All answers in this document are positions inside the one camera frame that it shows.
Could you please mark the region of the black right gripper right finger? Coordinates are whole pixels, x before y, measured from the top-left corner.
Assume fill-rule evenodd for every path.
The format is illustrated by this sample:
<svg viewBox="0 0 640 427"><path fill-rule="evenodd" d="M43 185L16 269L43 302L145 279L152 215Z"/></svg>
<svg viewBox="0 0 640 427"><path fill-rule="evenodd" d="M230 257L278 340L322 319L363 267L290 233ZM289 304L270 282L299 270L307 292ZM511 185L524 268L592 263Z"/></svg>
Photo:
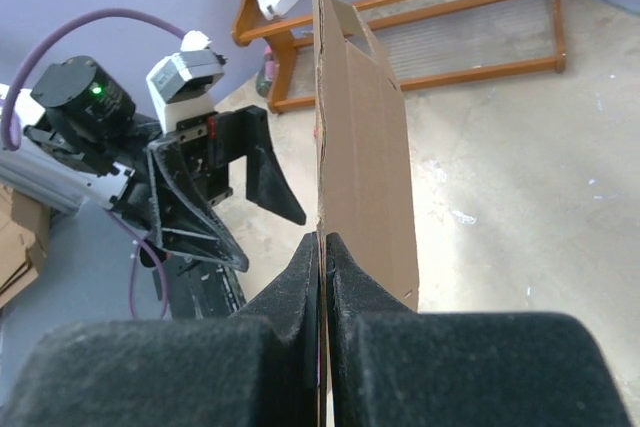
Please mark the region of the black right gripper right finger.
<svg viewBox="0 0 640 427"><path fill-rule="evenodd" d="M599 346L553 312L419 314L326 240L339 426L627 426Z"/></svg>

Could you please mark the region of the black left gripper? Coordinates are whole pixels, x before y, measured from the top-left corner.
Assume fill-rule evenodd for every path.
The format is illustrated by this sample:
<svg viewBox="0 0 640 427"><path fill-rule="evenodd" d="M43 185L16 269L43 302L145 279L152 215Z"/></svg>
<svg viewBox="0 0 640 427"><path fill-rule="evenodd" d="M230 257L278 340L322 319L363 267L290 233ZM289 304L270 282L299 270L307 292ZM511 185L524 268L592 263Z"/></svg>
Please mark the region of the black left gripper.
<svg viewBox="0 0 640 427"><path fill-rule="evenodd" d="M276 157L263 108L183 120L164 139L150 142L146 154L151 239L172 255L248 269L248 257L211 208L233 195L228 164L241 157L246 158L246 199L294 224L306 224Z"/></svg>

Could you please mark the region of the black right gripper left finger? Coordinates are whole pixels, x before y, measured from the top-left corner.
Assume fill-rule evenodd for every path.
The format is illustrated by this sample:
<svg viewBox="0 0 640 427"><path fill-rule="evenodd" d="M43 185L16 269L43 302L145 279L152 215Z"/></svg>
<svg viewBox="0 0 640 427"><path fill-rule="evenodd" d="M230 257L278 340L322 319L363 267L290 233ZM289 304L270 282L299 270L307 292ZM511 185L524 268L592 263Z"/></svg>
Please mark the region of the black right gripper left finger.
<svg viewBox="0 0 640 427"><path fill-rule="evenodd" d="M42 338L5 426L316 426L318 242L235 314L78 324Z"/></svg>

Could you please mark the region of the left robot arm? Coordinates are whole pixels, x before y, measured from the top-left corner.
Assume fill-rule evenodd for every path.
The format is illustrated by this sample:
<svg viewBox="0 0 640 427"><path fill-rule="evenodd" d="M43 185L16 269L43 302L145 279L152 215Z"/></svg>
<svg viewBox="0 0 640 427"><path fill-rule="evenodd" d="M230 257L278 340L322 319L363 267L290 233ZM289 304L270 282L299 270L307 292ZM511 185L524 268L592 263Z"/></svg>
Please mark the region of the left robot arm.
<svg viewBox="0 0 640 427"><path fill-rule="evenodd" d="M139 114L93 58L51 64L31 93L41 115L22 129L23 138L56 165L122 175L124 186L102 201L149 233L154 254L246 271L247 256L214 210L233 193L232 162L246 162L250 202L298 225L306 215L275 155L266 110L215 110L208 92L225 62L206 48L160 61L148 77L155 117Z"/></svg>

